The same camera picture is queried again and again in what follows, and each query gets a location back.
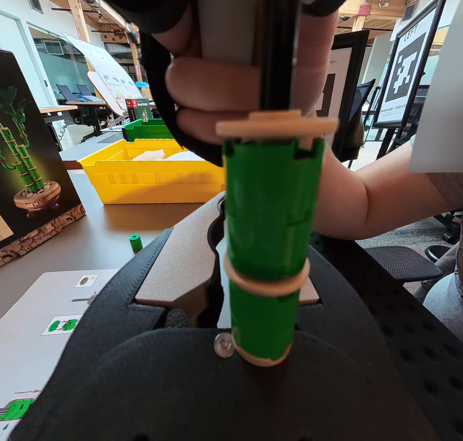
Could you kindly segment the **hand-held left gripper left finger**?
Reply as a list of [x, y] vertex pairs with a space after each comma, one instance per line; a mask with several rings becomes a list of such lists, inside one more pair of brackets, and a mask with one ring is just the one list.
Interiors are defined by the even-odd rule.
[[217, 327], [224, 303], [217, 245], [224, 238], [221, 192], [173, 226], [136, 294], [136, 303], [186, 313], [197, 327]]

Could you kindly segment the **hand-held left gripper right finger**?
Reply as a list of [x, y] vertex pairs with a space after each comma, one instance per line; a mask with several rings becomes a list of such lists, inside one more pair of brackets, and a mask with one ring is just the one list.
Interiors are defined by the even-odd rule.
[[311, 279], [308, 278], [300, 288], [299, 305], [314, 305], [319, 301], [320, 297]]

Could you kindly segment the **toy bamboo stalk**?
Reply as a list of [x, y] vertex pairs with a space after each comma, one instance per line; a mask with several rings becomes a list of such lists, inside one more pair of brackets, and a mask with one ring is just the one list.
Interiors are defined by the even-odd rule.
[[338, 120], [290, 110], [301, 0], [263, 0], [259, 110], [218, 122], [224, 139], [231, 333], [249, 363], [272, 367], [290, 353], [324, 135]]

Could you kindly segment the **person's right forearm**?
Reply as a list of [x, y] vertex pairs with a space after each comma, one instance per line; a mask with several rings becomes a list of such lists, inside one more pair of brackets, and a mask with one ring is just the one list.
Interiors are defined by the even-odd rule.
[[410, 173], [412, 147], [404, 144], [352, 171], [325, 154], [313, 231], [364, 240], [454, 209], [425, 173]]

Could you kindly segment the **person's right hand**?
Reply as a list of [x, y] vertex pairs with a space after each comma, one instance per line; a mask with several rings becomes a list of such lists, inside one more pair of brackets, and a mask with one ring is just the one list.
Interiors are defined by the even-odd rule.
[[[338, 11], [324, 17], [302, 14], [300, 18], [292, 106], [310, 118], [316, 115], [315, 106], [326, 82], [337, 23]], [[217, 122], [246, 119], [259, 107], [257, 67], [183, 56], [168, 68], [166, 84], [180, 106], [179, 128], [208, 144], [222, 143], [215, 132]]]

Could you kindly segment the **yellow plastic bin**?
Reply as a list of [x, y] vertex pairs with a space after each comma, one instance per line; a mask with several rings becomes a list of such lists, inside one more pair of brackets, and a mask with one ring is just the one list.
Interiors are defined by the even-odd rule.
[[145, 151], [187, 151], [174, 139], [124, 139], [78, 163], [103, 204], [207, 202], [225, 190], [225, 171], [208, 161], [132, 161]]

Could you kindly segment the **white plastic bag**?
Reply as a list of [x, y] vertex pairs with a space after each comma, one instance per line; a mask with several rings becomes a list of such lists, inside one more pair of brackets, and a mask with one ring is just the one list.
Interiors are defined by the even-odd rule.
[[205, 161], [191, 151], [178, 152], [167, 156], [163, 149], [155, 151], [145, 151], [134, 157], [132, 161]]

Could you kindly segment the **small dark box red label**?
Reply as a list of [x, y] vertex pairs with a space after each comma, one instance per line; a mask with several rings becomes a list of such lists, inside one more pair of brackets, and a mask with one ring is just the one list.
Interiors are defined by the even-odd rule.
[[126, 98], [127, 113], [130, 122], [142, 120], [147, 122], [153, 119], [150, 101], [147, 98]]

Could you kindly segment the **tilted poster board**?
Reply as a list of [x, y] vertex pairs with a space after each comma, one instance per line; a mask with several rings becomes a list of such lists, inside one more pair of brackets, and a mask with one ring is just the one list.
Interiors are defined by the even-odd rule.
[[87, 77], [97, 93], [116, 114], [126, 112], [126, 99], [140, 99], [135, 82], [104, 48], [63, 33], [63, 37], [80, 51], [93, 71]]

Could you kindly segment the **green plastic bin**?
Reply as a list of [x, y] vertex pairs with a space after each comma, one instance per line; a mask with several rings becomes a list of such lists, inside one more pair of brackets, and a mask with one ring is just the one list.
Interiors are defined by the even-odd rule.
[[142, 119], [130, 122], [123, 127], [123, 137], [127, 142], [136, 139], [174, 139], [163, 119]]

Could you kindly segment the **framed marker sign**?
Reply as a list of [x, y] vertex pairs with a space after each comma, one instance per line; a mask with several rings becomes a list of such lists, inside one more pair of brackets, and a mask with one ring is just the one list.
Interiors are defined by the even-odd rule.
[[326, 135], [326, 142], [340, 160], [346, 141], [350, 111], [367, 46], [369, 30], [337, 34], [329, 55], [327, 79], [315, 106], [321, 118], [338, 119], [336, 132]]
[[446, 0], [430, 0], [396, 36], [373, 128], [397, 129], [408, 117]]

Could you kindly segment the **person's grey trousers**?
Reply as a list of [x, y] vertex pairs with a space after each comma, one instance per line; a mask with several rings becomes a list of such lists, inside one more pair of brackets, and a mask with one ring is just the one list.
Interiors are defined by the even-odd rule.
[[456, 272], [437, 281], [423, 305], [460, 341], [463, 340], [462, 286]]

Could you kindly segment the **building instruction booklet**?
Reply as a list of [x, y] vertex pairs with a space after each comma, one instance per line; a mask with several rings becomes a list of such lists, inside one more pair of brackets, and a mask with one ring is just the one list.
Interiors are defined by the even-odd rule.
[[35, 403], [83, 314], [117, 271], [46, 272], [1, 318], [1, 440]]

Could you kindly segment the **black toy set box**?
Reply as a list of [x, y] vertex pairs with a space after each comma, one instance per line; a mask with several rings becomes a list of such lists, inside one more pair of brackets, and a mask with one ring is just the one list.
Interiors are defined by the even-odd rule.
[[0, 265], [85, 215], [12, 52], [0, 52]]

